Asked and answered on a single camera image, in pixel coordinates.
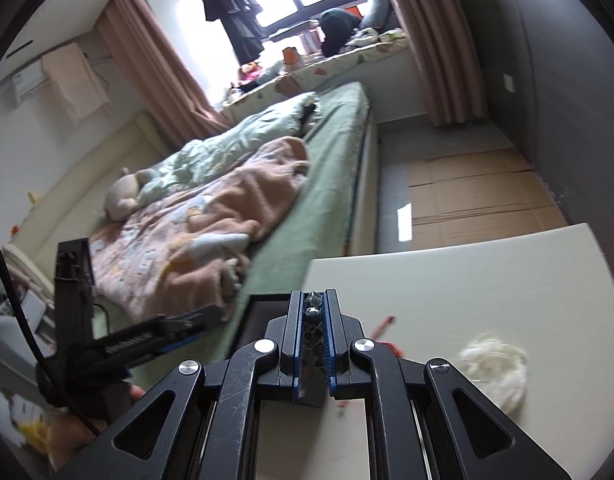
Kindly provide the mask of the orange cup on sill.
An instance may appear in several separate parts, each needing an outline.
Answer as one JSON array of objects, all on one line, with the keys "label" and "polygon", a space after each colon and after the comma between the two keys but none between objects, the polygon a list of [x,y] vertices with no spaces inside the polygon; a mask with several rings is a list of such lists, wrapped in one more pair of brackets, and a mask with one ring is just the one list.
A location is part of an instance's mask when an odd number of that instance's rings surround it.
[{"label": "orange cup on sill", "polygon": [[300,70],[304,66],[303,58],[295,47],[286,47],[282,50],[283,63],[287,70]]}]

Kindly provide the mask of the bed with green sheet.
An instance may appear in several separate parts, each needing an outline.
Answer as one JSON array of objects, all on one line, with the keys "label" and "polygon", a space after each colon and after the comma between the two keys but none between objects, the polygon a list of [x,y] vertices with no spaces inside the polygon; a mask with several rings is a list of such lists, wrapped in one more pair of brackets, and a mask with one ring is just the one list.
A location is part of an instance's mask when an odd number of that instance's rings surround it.
[{"label": "bed with green sheet", "polygon": [[4,254],[51,288],[59,244],[86,238],[111,330],[219,307],[217,326],[132,370],[150,388],[183,360],[225,359],[249,298],[298,289],[313,260],[345,255],[373,126],[358,81],[270,105],[162,162],[128,125],[54,185]]}]

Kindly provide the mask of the floral window seat cushion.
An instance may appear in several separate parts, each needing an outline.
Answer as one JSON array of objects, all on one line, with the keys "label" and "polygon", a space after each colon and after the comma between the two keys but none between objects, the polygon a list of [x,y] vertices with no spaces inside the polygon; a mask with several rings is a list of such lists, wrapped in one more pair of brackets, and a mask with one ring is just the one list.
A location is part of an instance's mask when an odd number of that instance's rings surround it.
[{"label": "floral window seat cushion", "polygon": [[341,52],[329,58],[319,55],[298,57],[293,65],[278,61],[268,67],[261,67],[257,62],[249,63],[251,71],[242,74],[237,84],[227,91],[221,110],[230,107],[245,109],[245,103],[252,106],[256,100],[273,104],[297,94],[313,91],[323,87],[328,81],[347,73],[362,64],[374,63],[401,51],[407,51],[405,37],[396,39],[375,38],[374,42],[355,46],[347,44]]}]

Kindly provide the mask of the pink curtain right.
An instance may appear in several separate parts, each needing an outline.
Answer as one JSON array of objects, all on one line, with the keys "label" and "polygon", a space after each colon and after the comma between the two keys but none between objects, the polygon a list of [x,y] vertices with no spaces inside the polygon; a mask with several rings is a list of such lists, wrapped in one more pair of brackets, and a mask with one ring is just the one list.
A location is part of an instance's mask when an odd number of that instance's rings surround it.
[{"label": "pink curtain right", "polygon": [[436,127],[488,116],[482,71],[459,0],[392,0]]}]

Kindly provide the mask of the flattened cardboard on floor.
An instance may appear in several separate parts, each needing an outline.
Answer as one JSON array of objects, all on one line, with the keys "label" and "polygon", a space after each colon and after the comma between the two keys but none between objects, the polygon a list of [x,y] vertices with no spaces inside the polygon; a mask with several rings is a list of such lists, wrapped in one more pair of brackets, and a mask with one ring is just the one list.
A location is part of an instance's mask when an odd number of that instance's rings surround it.
[{"label": "flattened cardboard on floor", "polygon": [[515,148],[408,165],[411,248],[502,240],[567,226],[534,168]]}]

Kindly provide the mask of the pink curtain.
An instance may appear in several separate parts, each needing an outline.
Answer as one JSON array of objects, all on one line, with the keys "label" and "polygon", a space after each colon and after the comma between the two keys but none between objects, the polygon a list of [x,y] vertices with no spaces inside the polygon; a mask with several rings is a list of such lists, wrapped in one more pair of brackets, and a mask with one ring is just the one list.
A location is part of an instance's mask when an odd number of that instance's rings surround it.
[{"label": "pink curtain", "polygon": [[232,127],[183,64],[148,0],[110,0],[96,29],[170,145]]},{"label": "pink curtain", "polygon": [[459,0],[392,0],[436,127],[488,116],[482,71]]}]

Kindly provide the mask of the light green quilt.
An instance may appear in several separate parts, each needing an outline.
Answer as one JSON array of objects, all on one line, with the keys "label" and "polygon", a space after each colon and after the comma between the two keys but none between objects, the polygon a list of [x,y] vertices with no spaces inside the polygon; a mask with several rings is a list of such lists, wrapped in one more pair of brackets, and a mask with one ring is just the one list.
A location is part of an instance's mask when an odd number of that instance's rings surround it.
[{"label": "light green quilt", "polygon": [[306,92],[243,119],[219,136],[192,140],[150,168],[151,179],[141,188],[138,205],[144,208],[173,193],[208,184],[270,141],[305,136],[320,115],[320,99]]}]

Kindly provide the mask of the beige plush toy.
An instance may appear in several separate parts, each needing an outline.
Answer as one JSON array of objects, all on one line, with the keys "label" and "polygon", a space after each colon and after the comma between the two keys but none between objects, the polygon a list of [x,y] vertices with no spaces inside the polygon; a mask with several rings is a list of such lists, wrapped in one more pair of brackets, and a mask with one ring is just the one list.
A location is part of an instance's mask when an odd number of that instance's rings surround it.
[{"label": "beige plush toy", "polygon": [[138,195],[141,188],[157,176],[151,168],[130,172],[128,168],[122,169],[119,177],[104,199],[104,212],[106,219],[112,222],[126,221],[139,208]]}]

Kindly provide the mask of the pink fleece blanket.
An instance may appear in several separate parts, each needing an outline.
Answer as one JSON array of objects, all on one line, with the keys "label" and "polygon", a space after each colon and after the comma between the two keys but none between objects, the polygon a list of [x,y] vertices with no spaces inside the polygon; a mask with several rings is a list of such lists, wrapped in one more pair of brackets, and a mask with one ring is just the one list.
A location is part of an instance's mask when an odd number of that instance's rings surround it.
[{"label": "pink fleece blanket", "polygon": [[228,320],[249,248],[293,207],[307,181],[306,143],[270,141],[223,176],[144,208],[90,237],[94,290],[134,322],[216,304]]}]

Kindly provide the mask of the pink towel on wall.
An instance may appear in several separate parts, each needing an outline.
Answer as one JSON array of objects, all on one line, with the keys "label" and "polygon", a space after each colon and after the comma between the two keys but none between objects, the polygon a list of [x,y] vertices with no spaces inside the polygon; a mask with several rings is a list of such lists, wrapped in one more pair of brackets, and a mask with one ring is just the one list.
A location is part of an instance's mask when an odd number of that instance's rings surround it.
[{"label": "pink towel on wall", "polygon": [[72,42],[40,59],[52,92],[72,122],[78,124],[110,106],[108,92],[78,44]]}]

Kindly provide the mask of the dark hanging clothes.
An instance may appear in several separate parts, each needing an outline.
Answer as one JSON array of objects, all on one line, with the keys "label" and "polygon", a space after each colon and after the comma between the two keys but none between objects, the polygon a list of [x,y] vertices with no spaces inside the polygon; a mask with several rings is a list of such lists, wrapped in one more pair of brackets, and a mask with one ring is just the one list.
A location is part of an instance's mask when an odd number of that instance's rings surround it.
[{"label": "dark hanging clothes", "polygon": [[237,62],[251,63],[264,50],[266,38],[257,15],[263,9],[256,0],[203,0],[205,20],[219,21],[230,40]]}]

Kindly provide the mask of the black jewelry box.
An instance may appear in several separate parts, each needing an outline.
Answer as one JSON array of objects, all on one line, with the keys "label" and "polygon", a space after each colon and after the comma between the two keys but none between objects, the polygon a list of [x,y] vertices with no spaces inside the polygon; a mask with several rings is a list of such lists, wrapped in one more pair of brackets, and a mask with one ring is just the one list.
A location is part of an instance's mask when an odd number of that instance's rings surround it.
[{"label": "black jewelry box", "polygon": [[329,393],[319,309],[296,290],[252,296],[229,352],[260,339],[273,340],[279,354],[278,364],[258,377],[264,397],[322,408]]}]

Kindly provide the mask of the white organza pouch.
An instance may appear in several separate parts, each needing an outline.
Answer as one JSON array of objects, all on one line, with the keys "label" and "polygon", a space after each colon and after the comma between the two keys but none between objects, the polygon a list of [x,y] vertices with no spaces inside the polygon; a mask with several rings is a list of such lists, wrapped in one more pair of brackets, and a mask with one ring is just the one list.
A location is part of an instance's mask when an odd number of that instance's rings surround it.
[{"label": "white organza pouch", "polygon": [[522,404],[528,383],[524,349],[495,334],[482,334],[460,351],[456,367],[505,414],[512,414]]}]

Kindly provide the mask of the white wall socket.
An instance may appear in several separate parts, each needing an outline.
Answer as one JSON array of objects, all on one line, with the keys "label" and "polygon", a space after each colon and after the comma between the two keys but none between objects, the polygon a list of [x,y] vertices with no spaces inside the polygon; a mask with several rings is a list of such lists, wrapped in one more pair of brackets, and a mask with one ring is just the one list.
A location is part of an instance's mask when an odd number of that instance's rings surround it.
[{"label": "white wall socket", "polygon": [[503,74],[502,77],[503,77],[503,87],[505,88],[505,90],[510,93],[514,93],[515,84],[514,84],[513,77],[509,74]]}]

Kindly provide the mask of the wall air conditioner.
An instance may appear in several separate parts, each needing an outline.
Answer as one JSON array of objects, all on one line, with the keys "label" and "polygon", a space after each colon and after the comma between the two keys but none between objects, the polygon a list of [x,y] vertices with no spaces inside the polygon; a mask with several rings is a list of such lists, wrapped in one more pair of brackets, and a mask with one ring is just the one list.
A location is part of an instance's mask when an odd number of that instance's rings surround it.
[{"label": "wall air conditioner", "polygon": [[49,78],[42,68],[42,60],[40,58],[21,68],[12,76],[12,87],[16,105],[20,106],[24,101],[31,98],[48,81]]}]

